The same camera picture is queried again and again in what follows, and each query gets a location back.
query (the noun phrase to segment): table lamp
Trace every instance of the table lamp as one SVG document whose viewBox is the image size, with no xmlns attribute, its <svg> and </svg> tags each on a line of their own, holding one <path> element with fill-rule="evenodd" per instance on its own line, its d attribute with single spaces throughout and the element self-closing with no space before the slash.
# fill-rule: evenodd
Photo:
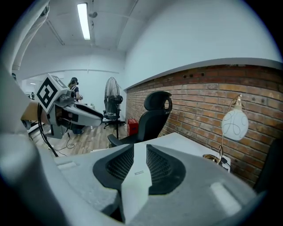
<svg viewBox="0 0 283 226">
<path fill-rule="evenodd" d="M 242 94 L 236 96 L 230 103 L 226 115 L 223 117 L 221 128 L 222 128 L 222 140 L 218 149 L 220 157 L 216 160 L 216 156 L 206 154 L 205 158 L 211 159 L 217 162 L 219 165 L 223 156 L 223 138 L 224 136 L 232 140 L 241 140 L 247 133 L 249 128 L 249 121 L 245 113 L 242 111 Z"/>
</svg>

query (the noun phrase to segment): chair armrest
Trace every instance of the chair armrest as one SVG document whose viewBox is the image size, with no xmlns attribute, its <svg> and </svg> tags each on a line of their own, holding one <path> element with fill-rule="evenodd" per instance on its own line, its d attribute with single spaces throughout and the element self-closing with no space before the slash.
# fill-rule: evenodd
<svg viewBox="0 0 283 226">
<path fill-rule="evenodd" d="M 113 134 L 108 135 L 108 140 L 110 141 L 112 147 L 120 146 L 120 145 L 123 144 L 123 143 L 122 143 L 120 140 L 118 140 Z"/>
</svg>

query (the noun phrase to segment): white tabletop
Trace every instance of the white tabletop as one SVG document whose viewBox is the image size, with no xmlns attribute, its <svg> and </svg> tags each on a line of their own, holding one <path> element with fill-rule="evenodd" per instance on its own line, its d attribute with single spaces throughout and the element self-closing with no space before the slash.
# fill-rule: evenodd
<svg viewBox="0 0 283 226">
<path fill-rule="evenodd" d="M 200 157 L 202 157 L 204 154 L 213 154 L 217 157 L 219 156 L 216 151 L 213 151 L 199 143 L 196 143 L 195 141 L 192 141 L 191 139 L 188 139 L 176 132 L 144 141 L 143 143 L 167 147 Z M 223 157 L 227 160 L 227 163 L 231 165 L 231 159 L 226 156 Z M 228 169 L 228 171 L 230 172 L 230 167 L 227 164 L 223 164 L 223 167 Z"/>
</svg>

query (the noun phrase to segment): fluorescent light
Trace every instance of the fluorescent light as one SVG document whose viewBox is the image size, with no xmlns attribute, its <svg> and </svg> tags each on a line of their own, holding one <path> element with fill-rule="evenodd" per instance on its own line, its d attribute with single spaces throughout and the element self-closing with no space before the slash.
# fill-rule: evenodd
<svg viewBox="0 0 283 226">
<path fill-rule="evenodd" d="M 83 31 L 84 39 L 90 40 L 90 33 L 88 27 L 88 5 L 86 3 L 78 4 L 78 12 L 79 12 L 80 25 Z"/>
</svg>

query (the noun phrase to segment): brick wall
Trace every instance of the brick wall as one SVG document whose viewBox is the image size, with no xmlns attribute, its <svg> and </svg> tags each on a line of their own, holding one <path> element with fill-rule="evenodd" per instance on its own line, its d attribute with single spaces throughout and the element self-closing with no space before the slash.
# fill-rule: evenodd
<svg viewBox="0 0 283 226">
<path fill-rule="evenodd" d="M 172 94 L 173 110 L 160 136 L 177 132 L 208 148 L 218 150 L 221 121 L 236 95 L 243 94 L 249 130 L 239 142 L 224 139 L 224 155 L 231 171 L 254 185 L 270 144 L 283 135 L 283 85 L 281 71 L 258 66 L 218 65 L 173 73 L 130 88 L 126 119 L 137 121 L 146 112 L 148 94 Z"/>
</svg>

